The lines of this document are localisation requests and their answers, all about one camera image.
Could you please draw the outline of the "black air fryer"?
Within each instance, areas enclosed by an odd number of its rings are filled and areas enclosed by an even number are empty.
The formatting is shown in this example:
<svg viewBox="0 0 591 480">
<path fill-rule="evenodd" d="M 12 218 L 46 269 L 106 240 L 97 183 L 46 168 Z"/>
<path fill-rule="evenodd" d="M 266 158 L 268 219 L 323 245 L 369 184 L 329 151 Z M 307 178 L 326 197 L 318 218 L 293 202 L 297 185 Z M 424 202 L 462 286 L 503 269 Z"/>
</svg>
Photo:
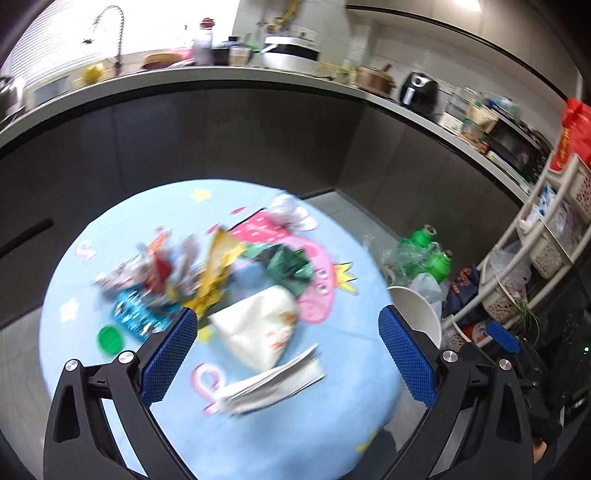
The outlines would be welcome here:
<svg viewBox="0 0 591 480">
<path fill-rule="evenodd" d="M 438 103 L 439 84 L 422 72 L 411 72 L 400 88 L 399 102 L 424 116 L 433 115 Z"/>
</svg>

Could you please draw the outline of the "blue blister pack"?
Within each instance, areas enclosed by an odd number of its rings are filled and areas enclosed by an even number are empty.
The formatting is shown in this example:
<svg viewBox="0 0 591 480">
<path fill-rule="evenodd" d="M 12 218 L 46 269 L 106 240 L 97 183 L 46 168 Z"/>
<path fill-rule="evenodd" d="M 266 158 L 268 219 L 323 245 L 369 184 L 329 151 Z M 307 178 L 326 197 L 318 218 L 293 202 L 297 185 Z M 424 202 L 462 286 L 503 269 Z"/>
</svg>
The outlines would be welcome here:
<svg viewBox="0 0 591 480">
<path fill-rule="evenodd" d="M 176 303 L 154 296 L 142 289 L 120 292 L 111 310 L 111 318 L 136 339 L 144 341 L 165 331 L 180 311 Z"/>
</svg>

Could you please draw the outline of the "grey kitchen countertop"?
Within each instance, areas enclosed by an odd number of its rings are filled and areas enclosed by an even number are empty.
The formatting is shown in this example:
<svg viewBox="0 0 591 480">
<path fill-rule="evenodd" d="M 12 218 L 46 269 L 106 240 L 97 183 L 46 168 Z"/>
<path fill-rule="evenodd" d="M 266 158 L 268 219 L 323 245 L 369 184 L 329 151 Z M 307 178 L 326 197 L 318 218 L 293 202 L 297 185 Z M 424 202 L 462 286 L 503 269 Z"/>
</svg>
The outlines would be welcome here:
<svg viewBox="0 0 591 480">
<path fill-rule="evenodd" d="M 375 108 L 429 136 L 459 157 L 492 176 L 519 202 L 527 201 L 531 186 L 517 173 L 478 153 L 467 142 L 437 123 L 393 100 L 310 75 L 250 67 L 184 67 L 138 72 L 103 80 L 57 96 L 33 108 L 1 130 L 1 153 L 85 113 L 148 96 L 208 89 L 266 89 L 324 95 Z"/>
</svg>

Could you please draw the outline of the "green bottle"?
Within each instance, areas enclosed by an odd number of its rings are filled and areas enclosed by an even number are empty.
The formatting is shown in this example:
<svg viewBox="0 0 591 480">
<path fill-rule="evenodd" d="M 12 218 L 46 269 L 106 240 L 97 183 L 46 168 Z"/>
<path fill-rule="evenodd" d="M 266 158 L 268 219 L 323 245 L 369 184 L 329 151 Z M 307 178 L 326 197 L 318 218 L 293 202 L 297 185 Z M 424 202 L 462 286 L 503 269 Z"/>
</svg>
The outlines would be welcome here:
<svg viewBox="0 0 591 480">
<path fill-rule="evenodd" d="M 433 226 L 426 224 L 422 229 L 414 231 L 409 238 L 403 238 L 399 247 L 402 249 L 426 249 L 433 242 L 436 234 L 437 230 Z"/>
<path fill-rule="evenodd" d="M 451 250 L 434 253 L 428 259 L 425 271 L 441 284 L 451 272 L 452 258 L 453 252 Z"/>
</svg>

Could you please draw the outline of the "red white small wrapper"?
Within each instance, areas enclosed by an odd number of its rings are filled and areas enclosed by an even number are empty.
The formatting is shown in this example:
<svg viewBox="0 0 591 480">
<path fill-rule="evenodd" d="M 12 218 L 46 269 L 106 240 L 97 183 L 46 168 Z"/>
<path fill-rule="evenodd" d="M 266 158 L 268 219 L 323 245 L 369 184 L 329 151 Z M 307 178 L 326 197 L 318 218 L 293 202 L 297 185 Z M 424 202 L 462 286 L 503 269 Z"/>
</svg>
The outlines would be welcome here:
<svg viewBox="0 0 591 480">
<path fill-rule="evenodd" d="M 204 267 L 198 262 L 200 245 L 190 234 L 179 243 L 172 232 L 158 228 L 148 244 L 139 243 L 138 253 L 108 273 L 96 277 L 94 284 L 104 293 L 114 294 L 138 288 L 148 296 L 173 303 L 197 293 Z"/>
</svg>

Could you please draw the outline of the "white round trash bin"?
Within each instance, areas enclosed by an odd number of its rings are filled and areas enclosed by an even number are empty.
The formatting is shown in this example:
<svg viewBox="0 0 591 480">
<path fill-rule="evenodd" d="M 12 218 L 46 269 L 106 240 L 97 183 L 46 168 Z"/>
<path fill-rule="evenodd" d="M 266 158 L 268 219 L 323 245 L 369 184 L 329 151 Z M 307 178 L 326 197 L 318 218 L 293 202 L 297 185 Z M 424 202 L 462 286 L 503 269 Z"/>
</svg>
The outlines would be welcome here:
<svg viewBox="0 0 591 480">
<path fill-rule="evenodd" d="M 433 307 L 419 293 L 401 286 L 388 288 L 393 305 L 416 331 L 428 335 L 437 346 L 442 345 L 442 327 Z"/>
</svg>

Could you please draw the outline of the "dark clay pot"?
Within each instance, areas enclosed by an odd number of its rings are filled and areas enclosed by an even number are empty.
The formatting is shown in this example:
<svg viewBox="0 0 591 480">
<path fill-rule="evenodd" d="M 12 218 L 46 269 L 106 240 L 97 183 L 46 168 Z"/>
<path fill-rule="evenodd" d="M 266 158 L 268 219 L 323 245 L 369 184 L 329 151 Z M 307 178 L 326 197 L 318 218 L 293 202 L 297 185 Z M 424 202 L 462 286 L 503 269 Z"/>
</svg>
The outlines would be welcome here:
<svg viewBox="0 0 591 480">
<path fill-rule="evenodd" d="M 252 59 L 253 51 L 238 36 L 228 36 L 212 48 L 211 54 L 214 66 L 244 67 Z"/>
</svg>

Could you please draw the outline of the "black microwave oven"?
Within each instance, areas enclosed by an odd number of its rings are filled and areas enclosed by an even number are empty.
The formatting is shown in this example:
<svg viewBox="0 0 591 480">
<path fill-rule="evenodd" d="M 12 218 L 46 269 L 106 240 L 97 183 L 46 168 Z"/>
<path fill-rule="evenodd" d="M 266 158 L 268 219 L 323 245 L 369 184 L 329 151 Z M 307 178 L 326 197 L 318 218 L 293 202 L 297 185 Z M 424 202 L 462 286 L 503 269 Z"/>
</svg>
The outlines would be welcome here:
<svg viewBox="0 0 591 480">
<path fill-rule="evenodd" d="M 525 124 L 500 116 L 488 134 L 489 151 L 507 163 L 530 184 L 535 184 L 546 165 L 551 146 L 546 137 Z"/>
</svg>

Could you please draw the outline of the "white paper leaflet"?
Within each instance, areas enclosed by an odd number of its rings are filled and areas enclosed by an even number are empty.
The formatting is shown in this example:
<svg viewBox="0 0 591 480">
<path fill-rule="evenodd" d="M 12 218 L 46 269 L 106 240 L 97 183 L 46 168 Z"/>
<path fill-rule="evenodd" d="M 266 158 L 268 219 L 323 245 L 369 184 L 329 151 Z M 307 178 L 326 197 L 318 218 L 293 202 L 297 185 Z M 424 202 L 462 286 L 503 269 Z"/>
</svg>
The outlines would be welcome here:
<svg viewBox="0 0 591 480">
<path fill-rule="evenodd" d="M 293 397 L 324 378 L 315 344 L 282 366 L 223 386 L 215 400 L 226 415 L 242 415 Z"/>
</svg>

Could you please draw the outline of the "beige plastic storage rack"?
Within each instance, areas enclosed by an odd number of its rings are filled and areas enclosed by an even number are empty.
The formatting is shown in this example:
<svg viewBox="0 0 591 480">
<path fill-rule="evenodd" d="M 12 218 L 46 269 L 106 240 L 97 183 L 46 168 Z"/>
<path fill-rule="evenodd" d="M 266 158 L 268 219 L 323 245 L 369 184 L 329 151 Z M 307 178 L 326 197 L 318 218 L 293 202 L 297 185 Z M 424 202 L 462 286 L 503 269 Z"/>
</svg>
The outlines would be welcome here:
<svg viewBox="0 0 591 480">
<path fill-rule="evenodd" d="M 562 166 L 548 162 L 529 198 L 476 267 L 477 295 L 443 319 L 443 344 L 484 346 L 482 323 L 460 323 L 481 306 L 503 327 L 533 322 L 533 310 L 574 267 L 590 244 L 590 166 L 573 153 Z"/>
</svg>

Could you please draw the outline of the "white paper bucket cup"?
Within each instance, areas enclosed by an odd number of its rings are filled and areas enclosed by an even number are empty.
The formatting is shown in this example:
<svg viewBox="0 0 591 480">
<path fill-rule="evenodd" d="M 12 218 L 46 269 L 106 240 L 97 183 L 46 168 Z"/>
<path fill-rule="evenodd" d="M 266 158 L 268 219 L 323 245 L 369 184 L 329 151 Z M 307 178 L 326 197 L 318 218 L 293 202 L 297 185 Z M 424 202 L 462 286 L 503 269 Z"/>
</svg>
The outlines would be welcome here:
<svg viewBox="0 0 591 480">
<path fill-rule="evenodd" d="M 257 373 L 276 366 L 297 326 L 297 300 L 278 285 L 213 313 L 211 324 L 229 352 Z"/>
</svg>

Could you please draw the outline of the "white plastic shopping bag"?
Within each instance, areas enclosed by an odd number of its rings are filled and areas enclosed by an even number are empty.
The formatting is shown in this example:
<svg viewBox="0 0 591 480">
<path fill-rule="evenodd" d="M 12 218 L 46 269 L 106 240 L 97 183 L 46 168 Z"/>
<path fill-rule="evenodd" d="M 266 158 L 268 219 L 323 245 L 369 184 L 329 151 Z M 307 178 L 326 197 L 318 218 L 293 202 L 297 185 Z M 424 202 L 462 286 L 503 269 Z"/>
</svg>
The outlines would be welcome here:
<svg viewBox="0 0 591 480">
<path fill-rule="evenodd" d="M 427 272 L 420 273 L 410 283 L 409 288 L 421 295 L 439 318 L 442 317 L 444 293 L 433 275 Z"/>
</svg>

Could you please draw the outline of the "steel kitchen faucet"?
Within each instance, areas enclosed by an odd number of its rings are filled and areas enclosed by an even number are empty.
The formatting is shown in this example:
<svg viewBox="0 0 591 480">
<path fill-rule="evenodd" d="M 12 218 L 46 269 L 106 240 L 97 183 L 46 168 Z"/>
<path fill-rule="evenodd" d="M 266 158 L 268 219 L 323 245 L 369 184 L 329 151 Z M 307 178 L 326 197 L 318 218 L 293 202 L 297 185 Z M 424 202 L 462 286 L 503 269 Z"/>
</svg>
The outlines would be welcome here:
<svg viewBox="0 0 591 480">
<path fill-rule="evenodd" d="M 89 30 L 82 37 L 82 43 L 92 44 L 96 35 L 104 37 L 104 42 L 116 51 L 108 60 L 112 64 L 114 76 L 121 75 L 123 70 L 122 39 L 125 24 L 125 16 L 122 8 L 118 5 L 110 4 L 105 6 L 93 19 Z"/>
</svg>

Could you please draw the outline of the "white rice cooker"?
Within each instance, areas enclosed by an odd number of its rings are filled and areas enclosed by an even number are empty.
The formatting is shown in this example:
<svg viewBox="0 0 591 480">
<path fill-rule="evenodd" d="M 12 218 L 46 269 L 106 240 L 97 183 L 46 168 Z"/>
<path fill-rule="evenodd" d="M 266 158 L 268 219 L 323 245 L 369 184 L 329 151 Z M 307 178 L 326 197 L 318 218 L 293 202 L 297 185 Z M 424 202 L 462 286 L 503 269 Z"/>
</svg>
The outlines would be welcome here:
<svg viewBox="0 0 591 480">
<path fill-rule="evenodd" d="M 318 46 L 304 37 L 267 36 L 259 55 L 267 69 L 315 75 L 320 66 Z"/>
</svg>

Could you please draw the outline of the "glass jar red lid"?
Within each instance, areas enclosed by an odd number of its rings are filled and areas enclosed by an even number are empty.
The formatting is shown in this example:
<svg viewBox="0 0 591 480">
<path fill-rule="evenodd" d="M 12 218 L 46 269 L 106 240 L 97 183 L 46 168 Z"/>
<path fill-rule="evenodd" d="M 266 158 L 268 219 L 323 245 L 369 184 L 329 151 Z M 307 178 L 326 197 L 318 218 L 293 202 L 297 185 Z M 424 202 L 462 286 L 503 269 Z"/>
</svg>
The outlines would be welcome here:
<svg viewBox="0 0 591 480">
<path fill-rule="evenodd" d="M 195 66 L 209 66 L 212 64 L 212 29 L 214 19 L 205 17 L 199 24 L 192 44 L 192 58 Z"/>
</svg>

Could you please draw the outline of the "yellow lemon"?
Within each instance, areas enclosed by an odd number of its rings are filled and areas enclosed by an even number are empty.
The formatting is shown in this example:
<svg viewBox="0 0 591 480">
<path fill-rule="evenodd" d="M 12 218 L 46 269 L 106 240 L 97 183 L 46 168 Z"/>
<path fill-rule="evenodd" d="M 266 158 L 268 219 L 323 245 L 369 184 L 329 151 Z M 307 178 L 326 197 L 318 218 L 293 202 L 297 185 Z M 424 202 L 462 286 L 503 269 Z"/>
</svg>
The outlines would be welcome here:
<svg viewBox="0 0 591 480">
<path fill-rule="evenodd" d="M 82 75 L 82 81 L 85 85 L 96 84 L 104 74 L 104 67 L 102 63 L 96 63 L 88 66 Z"/>
</svg>

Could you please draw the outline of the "green plastic lid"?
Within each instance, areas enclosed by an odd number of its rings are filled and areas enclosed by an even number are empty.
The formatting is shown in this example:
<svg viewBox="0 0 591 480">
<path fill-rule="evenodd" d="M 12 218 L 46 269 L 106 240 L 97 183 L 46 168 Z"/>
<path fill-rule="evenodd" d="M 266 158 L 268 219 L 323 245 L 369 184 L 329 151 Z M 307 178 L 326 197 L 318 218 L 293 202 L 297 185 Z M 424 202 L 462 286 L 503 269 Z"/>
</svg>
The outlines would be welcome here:
<svg viewBox="0 0 591 480">
<path fill-rule="evenodd" d="M 119 330 L 112 325 L 102 327 L 97 334 L 97 344 L 105 355 L 115 356 L 123 350 L 124 341 Z"/>
</svg>

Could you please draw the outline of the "yellow snack packet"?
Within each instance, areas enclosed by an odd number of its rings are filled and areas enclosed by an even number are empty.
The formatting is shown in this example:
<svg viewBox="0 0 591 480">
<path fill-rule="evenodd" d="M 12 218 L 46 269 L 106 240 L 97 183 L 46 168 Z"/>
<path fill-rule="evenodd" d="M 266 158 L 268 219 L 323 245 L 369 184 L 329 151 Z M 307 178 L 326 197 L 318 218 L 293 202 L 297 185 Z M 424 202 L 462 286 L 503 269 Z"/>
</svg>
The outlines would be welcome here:
<svg viewBox="0 0 591 480">
<path fill-rule="evenodd" d="M 183 304 L 184 307 L 190 308 L 198 319 L 204 318 L 206 312 L 221 300 L 231 266 L 242 256 L 245 249 L 245 243 L 228 230 L 224 228 L 216 230 L 197 293 Z"/>
</svg>

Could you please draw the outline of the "clear plastic bag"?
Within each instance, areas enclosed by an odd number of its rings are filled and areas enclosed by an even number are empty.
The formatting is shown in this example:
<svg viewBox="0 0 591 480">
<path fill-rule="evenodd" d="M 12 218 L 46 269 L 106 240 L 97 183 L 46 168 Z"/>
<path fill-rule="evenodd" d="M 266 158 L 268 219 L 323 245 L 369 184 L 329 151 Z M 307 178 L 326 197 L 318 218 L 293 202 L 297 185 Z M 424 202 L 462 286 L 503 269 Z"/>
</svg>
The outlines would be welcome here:
<svg viewBox="0 0 591 480">
<path fill-rule="evenodd" d="M 273 198 L 266 209 L 273 222 L 284 227 L 301 227 L 308 218 L 308 211 L 300 201 L 289 193 L 280 193 Z"/>
</svg>

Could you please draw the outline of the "green wrapper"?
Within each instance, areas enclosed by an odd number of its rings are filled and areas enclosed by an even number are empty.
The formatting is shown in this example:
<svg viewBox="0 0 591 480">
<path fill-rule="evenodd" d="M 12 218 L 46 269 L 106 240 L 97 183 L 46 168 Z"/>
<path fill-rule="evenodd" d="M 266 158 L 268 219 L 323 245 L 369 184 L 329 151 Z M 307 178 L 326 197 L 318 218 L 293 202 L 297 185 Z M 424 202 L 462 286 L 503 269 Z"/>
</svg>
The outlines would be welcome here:
<svg viewBox="0 0 591 480">
<path fill-rule="evenodd" d="M 298 298 L 314 279 L 315 269 L 303 249 L 280 243 L 248 244 L 242 256 L 263 265 L 273 283 Z"/>
</svg>

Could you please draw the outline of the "brown cooking pot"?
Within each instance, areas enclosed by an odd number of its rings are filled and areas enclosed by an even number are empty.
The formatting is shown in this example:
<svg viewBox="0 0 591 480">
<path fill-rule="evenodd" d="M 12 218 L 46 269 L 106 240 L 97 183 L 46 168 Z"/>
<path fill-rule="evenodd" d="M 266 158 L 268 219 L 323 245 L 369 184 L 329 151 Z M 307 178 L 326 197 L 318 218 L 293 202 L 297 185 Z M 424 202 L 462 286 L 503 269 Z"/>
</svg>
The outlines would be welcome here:
<svg viewBox="0 0 591 480">
<path fill-rule="evenodd" d="M 382 68 L 360 66 L 356 68 L 356 87 L 381 97 L 390 97 L 396 83 L 390 75 L 391 63 Z"/>
</svg>

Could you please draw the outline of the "red gift bag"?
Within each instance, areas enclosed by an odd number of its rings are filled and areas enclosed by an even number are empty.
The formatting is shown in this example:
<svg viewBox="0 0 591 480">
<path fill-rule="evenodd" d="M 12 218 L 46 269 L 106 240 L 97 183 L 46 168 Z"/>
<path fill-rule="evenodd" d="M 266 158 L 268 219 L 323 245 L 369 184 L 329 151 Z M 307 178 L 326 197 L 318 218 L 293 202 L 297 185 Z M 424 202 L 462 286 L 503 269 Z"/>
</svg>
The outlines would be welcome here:
<svg viewBox="0 0 591 480">
<path fill-rule="evenodd" d="M 550 158 L 549 169 L 560 174 L 570 157 L 576 154 L 590 168 L 591 109 L 582 101 L 569 98 L 561 116 L 562 131 L 555 152 Z"/>
</svg>

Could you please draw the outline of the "green bottle front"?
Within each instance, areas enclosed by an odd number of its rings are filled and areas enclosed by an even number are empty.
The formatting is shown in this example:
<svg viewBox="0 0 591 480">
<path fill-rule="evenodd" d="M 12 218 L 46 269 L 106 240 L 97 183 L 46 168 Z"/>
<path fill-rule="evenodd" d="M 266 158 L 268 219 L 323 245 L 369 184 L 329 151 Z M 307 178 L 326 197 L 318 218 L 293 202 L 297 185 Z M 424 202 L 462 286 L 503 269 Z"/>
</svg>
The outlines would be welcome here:
<svg viewBox="0 0 591 480">
<path fill-rule="evenodd" d="M 453 252 L 451 250 L 434 253 L 428 259 L 425 271 L 441 284 L 451 272 L 452 258 Z"/>
</svg>

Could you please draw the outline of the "green bottle rear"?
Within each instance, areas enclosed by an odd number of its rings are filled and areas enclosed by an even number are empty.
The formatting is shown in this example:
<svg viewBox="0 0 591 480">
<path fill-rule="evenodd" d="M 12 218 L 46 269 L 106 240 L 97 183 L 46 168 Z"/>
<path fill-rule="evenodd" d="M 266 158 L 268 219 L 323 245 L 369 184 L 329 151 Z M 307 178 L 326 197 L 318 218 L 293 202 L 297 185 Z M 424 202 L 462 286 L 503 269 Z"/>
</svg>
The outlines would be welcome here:
<svg viewBox="0 0 591 480">
<path fill-rule="evenodd" d="M 433 226 L 426 224 L 422 229 L 414 231 L 409 238 L 403 238 L 399 247 L 402 249 L 426 249 L 433 242 L 436 234 L 437 230 Z"/>
</svg>

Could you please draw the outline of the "dark blue shopping bag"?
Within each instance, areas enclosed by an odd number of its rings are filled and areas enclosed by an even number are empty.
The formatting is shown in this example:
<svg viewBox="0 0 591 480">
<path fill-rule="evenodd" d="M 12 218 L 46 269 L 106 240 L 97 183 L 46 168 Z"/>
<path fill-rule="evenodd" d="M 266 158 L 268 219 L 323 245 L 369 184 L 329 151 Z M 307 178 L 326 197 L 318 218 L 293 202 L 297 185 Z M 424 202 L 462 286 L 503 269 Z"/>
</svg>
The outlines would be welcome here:
<svg viewBox="0 0 591 480">
<path fill-rule="evenodd" d="M 479 293 L 480 271 L 475 265 L 463 268 L 450 283 L 443 302 L 442 317 L 457 314 Z"/>
</svg>

